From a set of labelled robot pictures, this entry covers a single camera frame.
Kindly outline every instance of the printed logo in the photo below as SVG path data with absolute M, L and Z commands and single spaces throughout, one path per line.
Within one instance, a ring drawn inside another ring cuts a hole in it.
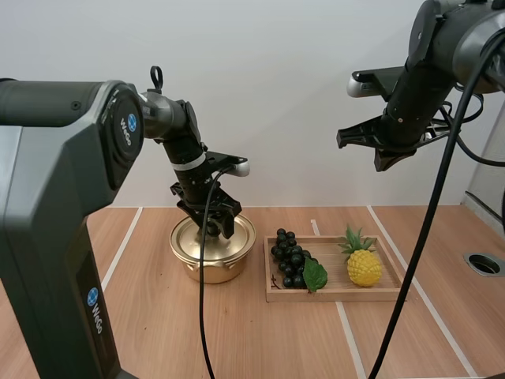
M 130 132 L 134 132 L 135 129 L 137 128 L 137 119 L 133 114 L 129 114 L 128 116 L 128 129 Z
M 126 126 L 126 122 L 125 122 L 124 118 L 121 119 L 121 129 L 123 131 L 123 134 L 125 135 L 126 144 L 128 146 L 131 146 L 132 145 L 132 140 L 129 139 L 129 133 L 128 133 L 128 129 L 131 129 L 131 128 L 129 126 Z
M 97 301 L 98 301 L 98 290 L 96 289 L 96 287 L 93 287 L 88 292 L 88 305 L 94 306 Z
M 93 307 L 93 319 L 95 320 L 95 327 L 98 334 L 102 333 L 102 318 L 100 317 L 100 308 L 98 307 L 98 290 L 93 287 L 88 292 L 88 305 Z

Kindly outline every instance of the yellow pineapple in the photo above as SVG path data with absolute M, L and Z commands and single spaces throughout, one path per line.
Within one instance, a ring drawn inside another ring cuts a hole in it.
M 372 252 L 370 246 L 373 240 L 366 238 L 361 241 L 361 229 L 354 234 L 347 225 L 346 244 L 340 244 L 347 257 L 347 273 L 352 282 L 361 287 L 371 287 L 382 276 L 379 258 Z

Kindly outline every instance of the pot lid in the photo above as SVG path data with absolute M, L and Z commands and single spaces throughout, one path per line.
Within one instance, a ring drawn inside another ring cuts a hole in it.
M 201 229 L 186 217 L 172 230 L 170 245 L 175 255 L 188 263 L 200 258 Z M 230 239 L 222 235 L 205 238 L 204 261 L 232 262 L 247 254 L 253 247 L 256 230 L 243 215 L 235 217 L 235 233 Z

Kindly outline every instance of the white wall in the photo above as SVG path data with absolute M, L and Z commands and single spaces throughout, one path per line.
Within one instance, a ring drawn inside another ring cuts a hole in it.
M 3 3 L 1 76 L 21 80 L 122 79 L 191 100 L 204 142 L 247 156 L 248 178 L 224 178 L 243 205 L 426 204 L 443 143 L 376 173 L 373 150 L 338 150 L 338 128 L 380 114 L 383 101 L 351 99 L 356 69 L 400 66 L 419 0 L 185 0 Z M 481 151 L 501 105 L 465 127 Z M 444 204 L 456 204 L 475 165 L 461 152 Z M 148 141 L 116 205 L 174 205 L 163 148 Z
M 496 125 L 489 136 L 482 156 L 486 159 L 505 161 L 505 106 L 502 108 Z M 501 215 L 504 190 L 505 169 L 479 164 L 468 191 Z

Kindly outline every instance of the grape stem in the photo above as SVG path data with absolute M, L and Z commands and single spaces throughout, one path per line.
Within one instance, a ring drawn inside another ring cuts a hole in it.
M 271 275 L 271 283 L 274 285 L 275 288 L 277 288 L 278 290 L 280 290 L 281 288 L 277 285 L 277 283 L 275 282 L 277 279 L 275 278 L 274 274 Z

